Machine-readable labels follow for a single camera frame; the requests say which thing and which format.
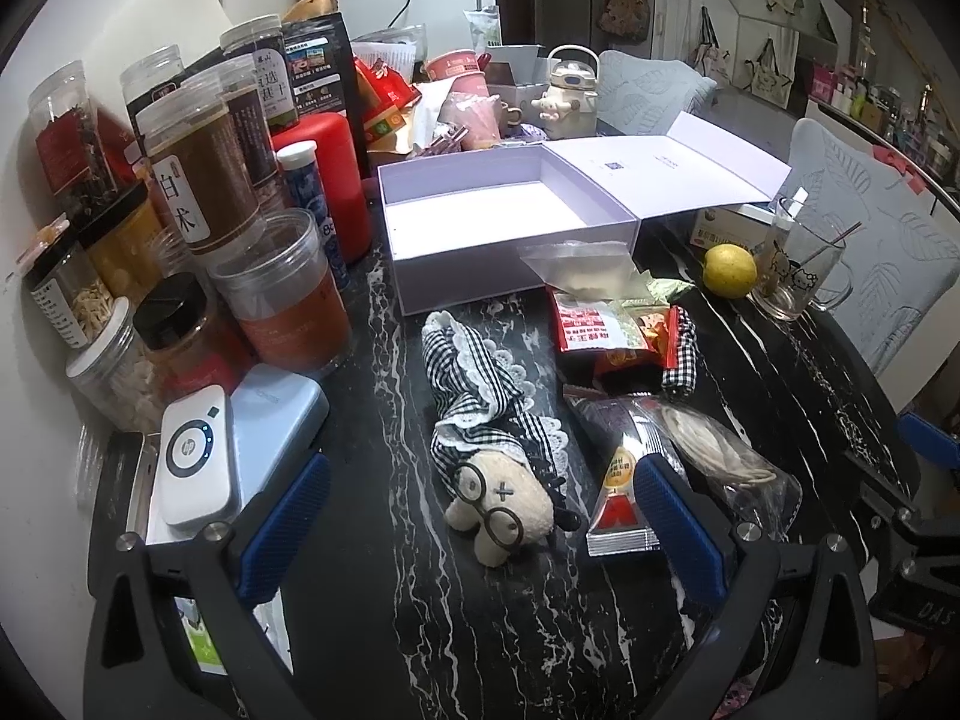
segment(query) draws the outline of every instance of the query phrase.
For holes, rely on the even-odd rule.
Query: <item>black and white checkered cloth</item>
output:
[[[677,367],[664,370],[661,384],[668,397],[683,400],[697,388],[697,328],[685,309],[677,306]]]
[[[445,311],[427,317],[422,338],[438,415],[430,454],[450,494],[456,466],[493,449],[533,472],[553,500],[555,517],[566,512],[568,437],[560,420],[530,413],[534,386],[524,367]],[[556,519],[563,527],[563,517]]]

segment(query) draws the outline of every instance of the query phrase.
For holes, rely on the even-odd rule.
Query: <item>white ceramic teapot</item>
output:
[[[553,59],[557,52],[575,49],[587,53],[596,63],[594,73],[583,62],[563,60],[550,73],[550,88],[531,105],[541,113],[544,130],[551,141],[566,138],[589,138],[597,129],[597,74],[600,58],[583,46],[558,46],[547,57]]]

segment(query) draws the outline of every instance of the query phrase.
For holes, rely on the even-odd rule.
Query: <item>hanging bag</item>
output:
[[[730,52],[720,50],[720,43],[717,41],[717,33],[713,29],[707,6],[700,8],[700,15],[700,45],[693,50],[688,65],[701,76],[713,79],[718,86],[723,87],[730,82],[727,76]]]
[[[642,43],[650,35],[649,0],[605,0],[597,25],[608,35]]]
[[[752,71],[750,83],[746,87],[750,93],[761,100],[766,100],[767,103],[786,108],[793,79],[790,76],[781,76],[779,73],[773,38],[767,38],[757,60],[747,59],[746,63],[750,65]]]

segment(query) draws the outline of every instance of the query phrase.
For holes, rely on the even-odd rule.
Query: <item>black marble table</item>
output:
[[[637,261],[699,278],[693,253],[645,223]],[[683,659],[704,613],[683,600],[661,554],[592,560],[584,533],[558,533],[487,570],[472,536],[443,522],[428,446],[432,398],[424,317],[404,319],[382,245],[347,292],[356,349],[325,381],[320,435],[333,492],[283,586],[295,679],[318,717],[607,718],[642,709]],[[916,463],[866,365],[825,314],[771,322],[749,301],[688,293],[702,361],[691,403],[803,485],[794,541],[864,532],[845,490],[876,473],[913,493]],[[578,447],[559,400],[542,290],[451,309],[509,349],[540,413],[563,420],[568,497],[592,511],[596,458]]]

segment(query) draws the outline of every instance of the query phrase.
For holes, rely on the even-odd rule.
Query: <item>blue rubber grip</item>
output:
[[[277,595],[296,551],[330,495],[330,464],[316,454],[240,557],[237,597],[253,607]]]
[[[905,413],[896,423],[901,438],[914,452],[942,469],[960,469],[956,439],[915,413]]]
[[[723,556],[651,456],[640,460],[634,471],[637,506],[659,538],[688,598],[714,610],[720,608],[727,598]]]

